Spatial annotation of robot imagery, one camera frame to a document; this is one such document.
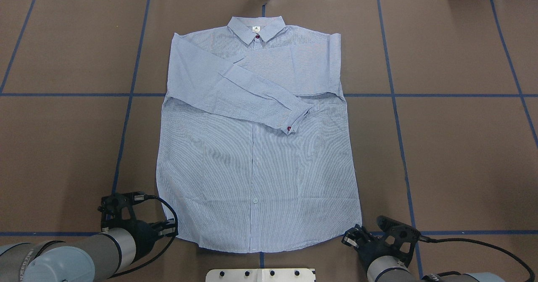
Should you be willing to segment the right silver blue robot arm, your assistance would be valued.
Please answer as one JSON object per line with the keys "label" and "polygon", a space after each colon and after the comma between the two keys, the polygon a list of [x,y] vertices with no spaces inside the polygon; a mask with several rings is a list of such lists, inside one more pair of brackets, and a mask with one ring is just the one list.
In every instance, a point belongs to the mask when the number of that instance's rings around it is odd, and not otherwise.
{"label": "right silver blue robot arm", "polygon": [[361,260],[369,282],[503,282],[503,278],[490,272],[465,273],[447,271],[427,274],[421,278],[409,271],[409,264],[417,242],[429,238],[408,226],[396,225],[373,236],[365,227],[355,225],[345,232],[342,243],[353,247]]}

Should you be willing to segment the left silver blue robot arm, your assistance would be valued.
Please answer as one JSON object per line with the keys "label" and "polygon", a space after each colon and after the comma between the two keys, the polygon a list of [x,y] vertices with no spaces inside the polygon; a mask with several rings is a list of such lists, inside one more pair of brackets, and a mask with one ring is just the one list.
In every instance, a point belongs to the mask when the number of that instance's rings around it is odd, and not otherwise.
{"label": "left silver blue robot arm", "polygon": [[76,242],[50,240],[1,246],[2,282],[103,282],[150,264],[146,257],[158,240],[177,236],[177,222],[147,223],[110,219],[102,232]]}

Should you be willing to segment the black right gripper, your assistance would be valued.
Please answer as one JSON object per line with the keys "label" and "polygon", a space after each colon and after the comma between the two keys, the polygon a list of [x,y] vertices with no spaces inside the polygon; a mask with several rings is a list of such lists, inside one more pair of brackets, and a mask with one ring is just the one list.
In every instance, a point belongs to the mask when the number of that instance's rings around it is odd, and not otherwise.
{"label": "black right gripper", "polygon": [[373,234],[367,232],[366,228],[358,225],[349,229],[344,234],[341,242],[357,251],[364,267],[369,267],[375,260],[384,256],[395,257],[396,261],[400,261],[406,267],[411,263],[410,258],[400,259],[392,255],[388,246],[382,241],[382,237],[373,236]]}

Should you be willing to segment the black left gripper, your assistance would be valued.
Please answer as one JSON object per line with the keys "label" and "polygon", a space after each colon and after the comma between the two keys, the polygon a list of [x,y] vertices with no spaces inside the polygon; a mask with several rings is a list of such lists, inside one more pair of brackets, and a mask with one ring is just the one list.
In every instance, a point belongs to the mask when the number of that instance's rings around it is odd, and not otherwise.
{"label": "black left gripper", "polygon": [[126,230],[134,239],[136,253],[150,253],[158,240],[177,236],[177,222],[175,219],[153,223],[127,219]]}

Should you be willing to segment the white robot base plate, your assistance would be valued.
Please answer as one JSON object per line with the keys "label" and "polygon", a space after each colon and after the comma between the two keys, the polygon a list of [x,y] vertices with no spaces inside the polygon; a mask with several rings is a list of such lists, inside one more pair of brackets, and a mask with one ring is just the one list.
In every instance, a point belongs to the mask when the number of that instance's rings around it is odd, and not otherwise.
{"label": "white robot base plate", "polygon": [[316,282],[315,269],[213,269],[206,274],[206,282]]}

